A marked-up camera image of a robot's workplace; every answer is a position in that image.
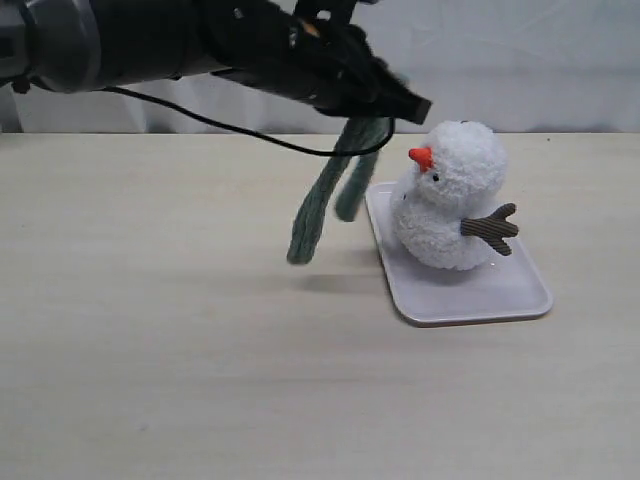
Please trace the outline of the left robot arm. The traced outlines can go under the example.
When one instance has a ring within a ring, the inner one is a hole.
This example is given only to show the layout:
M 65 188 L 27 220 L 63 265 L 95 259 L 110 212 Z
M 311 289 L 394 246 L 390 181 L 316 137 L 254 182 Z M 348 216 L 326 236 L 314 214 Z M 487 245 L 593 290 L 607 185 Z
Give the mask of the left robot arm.
M 209 74 L 329 117 L 425 121 L 352 1 L 5 1 L 1 78 L 58 93 Z

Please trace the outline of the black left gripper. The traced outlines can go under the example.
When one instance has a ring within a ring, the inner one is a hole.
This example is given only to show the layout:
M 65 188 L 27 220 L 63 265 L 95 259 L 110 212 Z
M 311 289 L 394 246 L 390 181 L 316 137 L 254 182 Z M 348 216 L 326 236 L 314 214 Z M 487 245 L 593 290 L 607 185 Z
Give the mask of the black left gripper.
M 389 74 L 353 1 L 202 1 L 199 37 L 228 82 L 309 105 L 333 117 L 391 117 L 424 123 L 432 101 Z

